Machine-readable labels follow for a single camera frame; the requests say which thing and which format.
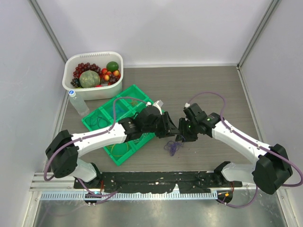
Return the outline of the red yellow cherries bunch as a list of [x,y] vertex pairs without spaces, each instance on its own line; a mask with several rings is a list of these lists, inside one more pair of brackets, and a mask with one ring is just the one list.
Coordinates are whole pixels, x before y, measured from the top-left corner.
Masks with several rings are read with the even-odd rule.
[[119,70],[111,72],[108,71],[106,68],[103,68],[99,73],[99,77],[101,86],[110,86],[115,84],[121,78],[121,73]]

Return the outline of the clear water bottle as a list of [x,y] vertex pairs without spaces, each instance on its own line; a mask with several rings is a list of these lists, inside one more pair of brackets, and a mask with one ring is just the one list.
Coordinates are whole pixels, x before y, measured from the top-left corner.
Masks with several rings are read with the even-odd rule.
[[69,95],[69,101],[71,105],[75,108],[75,110],[78,112],[78,114],[81,117],[85,117],[89,114],[89,108],[86,105],[84,99],[76,93],[74,90],[70,90],[68,92]]

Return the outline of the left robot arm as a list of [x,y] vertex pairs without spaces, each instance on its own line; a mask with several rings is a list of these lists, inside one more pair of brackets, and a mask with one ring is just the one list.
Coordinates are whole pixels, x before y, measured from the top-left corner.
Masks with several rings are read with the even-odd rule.
[[102,147],[136,140],[144,133],[165,138],[178,135],[179,129],[168,112],[162,113],[150,105],[133,117],[123,118],[100,130],[82,134],[70,134],[64,130],[46,149],[48,163],[45,168],[52,169],[54,178],[73,176],[95,189],[101,182],[100,172],[93,163],[84,162],[80,157]]

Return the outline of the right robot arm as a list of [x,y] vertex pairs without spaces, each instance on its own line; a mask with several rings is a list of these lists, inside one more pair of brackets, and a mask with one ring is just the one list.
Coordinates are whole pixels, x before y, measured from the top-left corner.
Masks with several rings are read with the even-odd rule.
[[198,104],[185,104],[184,118],[179,120],[180,135],[177,141],[194,142],[199,134],[219,140],[242,154],[250,163],[235,164],[224,162],[217,167],[214,182],[220,187],[231,181],[253,183],[267,194],[274,194],[293,174],[287,163],[286,149],[276,144],[270,146],[237,131],[220,115],[207,115]]

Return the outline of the green melon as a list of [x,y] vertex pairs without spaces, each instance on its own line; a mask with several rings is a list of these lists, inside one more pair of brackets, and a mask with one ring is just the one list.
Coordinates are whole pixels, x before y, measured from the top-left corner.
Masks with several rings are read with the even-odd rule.
[[100,84],[99,75],[96,72],[90,70],[82,73],[79,80],[83,88],[92,88]]

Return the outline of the white plastic basket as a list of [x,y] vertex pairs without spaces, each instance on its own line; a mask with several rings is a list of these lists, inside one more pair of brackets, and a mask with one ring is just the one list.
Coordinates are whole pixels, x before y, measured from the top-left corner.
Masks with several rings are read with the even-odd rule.
[[122,91],[123,59],[116,52],[77,54],[65,64],[62,86],[84,100],[112,98]]

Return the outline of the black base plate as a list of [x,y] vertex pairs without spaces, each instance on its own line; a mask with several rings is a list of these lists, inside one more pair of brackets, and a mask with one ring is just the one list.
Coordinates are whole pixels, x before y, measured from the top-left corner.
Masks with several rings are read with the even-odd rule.
[[175,186],[180,193],[210,192],[211,188],[242,187],[242,182],[229,182],[219,173],[207,171],[183,172],[103,172],[94,187],[110,193],[171,193]]

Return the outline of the dark grape bunch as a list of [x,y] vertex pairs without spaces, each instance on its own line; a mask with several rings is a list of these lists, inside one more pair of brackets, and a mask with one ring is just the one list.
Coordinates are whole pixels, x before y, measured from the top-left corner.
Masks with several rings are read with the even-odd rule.
[[75,88],[82,88],[79,78],[73,78],[71,80],[71,85]]

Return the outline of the green lime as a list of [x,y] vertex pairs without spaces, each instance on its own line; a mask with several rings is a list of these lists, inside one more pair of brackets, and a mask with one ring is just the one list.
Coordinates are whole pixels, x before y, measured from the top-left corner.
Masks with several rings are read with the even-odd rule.
[[106,65],[106,69],[110,72],[116,71],[119,69],[119,64],[115,61],[110,61],[107,65]]

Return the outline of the green compartment tray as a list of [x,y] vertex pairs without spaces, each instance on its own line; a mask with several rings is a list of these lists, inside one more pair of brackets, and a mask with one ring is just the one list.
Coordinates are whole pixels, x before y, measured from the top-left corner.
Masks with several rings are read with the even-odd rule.
[[[153,101],[141,89],[139,89],[135,84],[133,84],[126,90],[119,93],[117,96],[110,99],[102,106],[92,111],[89,115],[82,118],[82,123],[89,131],[95,131],[110,126],[113,123],[114,100],[118,97],[126,96],[140,99],[145,102],[153,103]],[[143,102],[123,98],[116,102],[115,107],[116,121],[118,122],[119,120],[126,117],[134,117],[139,112],[141,112],[146,106]],[[127,143],[112,144],[105,146],[104,150],[114,161],[114,163],[119,166],[154,137],[154,133],[144,133],[140,138],[129,141]]]

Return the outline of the red grape bunch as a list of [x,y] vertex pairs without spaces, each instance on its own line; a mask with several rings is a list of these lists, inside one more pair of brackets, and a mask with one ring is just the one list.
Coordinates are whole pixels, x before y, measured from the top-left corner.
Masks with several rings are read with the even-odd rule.
[[101,68],[97,64],[94,64],[94,63],[90,64],[89,62],[79,63],[73,72],[73,77],[79,79],[81,74],[88,70],[94,71],[97,74],[100,74],[100,72],[101,72]]

